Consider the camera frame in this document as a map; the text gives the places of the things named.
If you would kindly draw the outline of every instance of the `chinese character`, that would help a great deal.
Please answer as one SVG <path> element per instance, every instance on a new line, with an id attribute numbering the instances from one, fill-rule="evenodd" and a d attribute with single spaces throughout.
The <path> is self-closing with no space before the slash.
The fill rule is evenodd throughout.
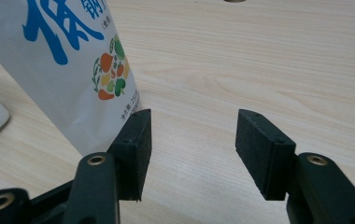
<path id="1" fill-rule="evenodd" d="M 103 0 L 101 0 L 103 9 L 106 9 L 105 4 Z M 101 8 L 101 5 L 99 4 L 98 0 L 81 0 L 82 6 L 84 7 L 85 11 L 90 13 L 91 17 L 95 19 L 96 17 L 99 17 L 99 13 L 103 13 L 103 9 Z"/>
<path id="2" fill-rule="evenodd" d="M 52 56 L 56 63 L 67 64 L 67 56 L 62 47 L 61 40 L 52 31 L 41 13 L 36 0 L 28 1 L 28 18 L 26 25 L 23 25 L 23 34 L 29 41 L 36 41 L 39 31 L 41 31 L 50 46 Z M 104 36 L 86 26 L 65 4 L 65 0 L 51 0 L 57 5 L 56 13 L 50 9 L 50 0 L 40 0 L 39 3 L 44 12 L 54 20 L 67 37 L 73 49 L 79 50 L 78 38 L 88 41 L 86 34 L 103 40 Z"/>

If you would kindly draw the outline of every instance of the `table surface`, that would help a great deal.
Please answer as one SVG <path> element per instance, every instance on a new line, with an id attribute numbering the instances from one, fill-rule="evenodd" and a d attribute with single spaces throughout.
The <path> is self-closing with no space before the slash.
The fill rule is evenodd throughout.
<path id="1" fill-rule="evenodd" d="M 355 1 L 108 1 L 153 149 L 143 201 L 122 223 L 289 223 L 235 152 L 239 108 L 262 113 L 296 153 L 333 159 L 355 185 Z M 0 65 L 0 189 L 33 198 L 81 156 Z"/>

